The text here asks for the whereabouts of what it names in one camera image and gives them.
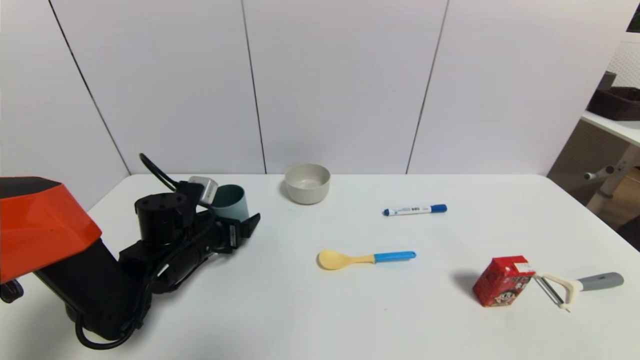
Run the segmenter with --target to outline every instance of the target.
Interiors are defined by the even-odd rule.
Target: blue spoon handle
[[[398,261],[409,260],[415,258],[415,252],[413,251],[401,251],[401,252],[386,252],[384,254],[373,254],[377,263],[383,261]]]

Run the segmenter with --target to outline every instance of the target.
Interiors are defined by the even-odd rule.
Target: teal cup
[[[218,187],[211,206],[219,217],[232,218],[241,222],[249,218],[244,189],[238,185]]]

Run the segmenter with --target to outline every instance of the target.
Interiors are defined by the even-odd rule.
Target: cup
[[[241,222],[249,218],[244,189],[238,185],[218,187],[211,206],[219,217],[232,218]]]
[[[321,202],[329,193],[331,174],[318,164],[297,164],[284,175],[291,200],[304,205]]]

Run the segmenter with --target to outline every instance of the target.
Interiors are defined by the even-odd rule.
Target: brown basket
[[[611,120],[640,121],[640,89],[596,90],[587,110]]]

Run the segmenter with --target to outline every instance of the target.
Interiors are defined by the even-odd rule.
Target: wall panel
[[[132,172],[264,172],[240,0],[52,3]]]
[[[245,0],[267,171],[404,173],[446,0]]]
[[[640,88],[640,33],[624,33],[607,70],[617,74],[613,86]]]
[[[129,175],[47,1],[3,0],[3,176],[61,181],[87,209]]]
[[[546,174],[637,0],[451,0],[409,173]]]

